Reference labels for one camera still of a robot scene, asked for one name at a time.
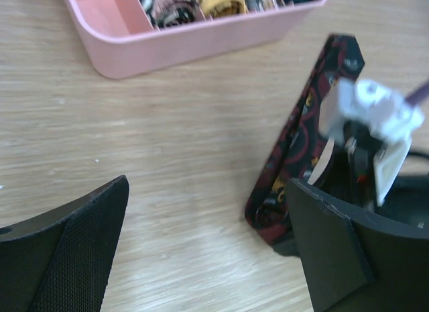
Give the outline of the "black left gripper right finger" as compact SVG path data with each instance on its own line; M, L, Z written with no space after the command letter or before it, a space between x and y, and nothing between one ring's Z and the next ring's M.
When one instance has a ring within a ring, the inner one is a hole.
M294 179L288 202L315 311L428 310L428 193L373 213Z

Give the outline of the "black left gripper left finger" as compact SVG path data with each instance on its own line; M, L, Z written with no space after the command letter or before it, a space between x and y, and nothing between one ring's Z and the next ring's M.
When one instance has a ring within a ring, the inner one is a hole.
M100 311L129 198L119 176L1 228L2 311Z

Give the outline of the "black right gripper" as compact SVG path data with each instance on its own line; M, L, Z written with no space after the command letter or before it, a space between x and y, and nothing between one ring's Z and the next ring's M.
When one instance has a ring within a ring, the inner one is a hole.
M419 228L428 227L428 175L399 175L381 207L376 202L373 159L384 150L360 123L344 124L345 144L335 146L314 185L320 190L367 211Z

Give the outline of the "dark red patterned tie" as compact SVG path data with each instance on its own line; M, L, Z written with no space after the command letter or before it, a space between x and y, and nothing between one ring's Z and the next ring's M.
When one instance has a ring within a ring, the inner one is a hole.
M322 100L340 78L356 80L364 65L356 37L327 37L245 206L247 223L268 245L282 244L292 236L288 182L311 174L326 146L326 138L318 131Z

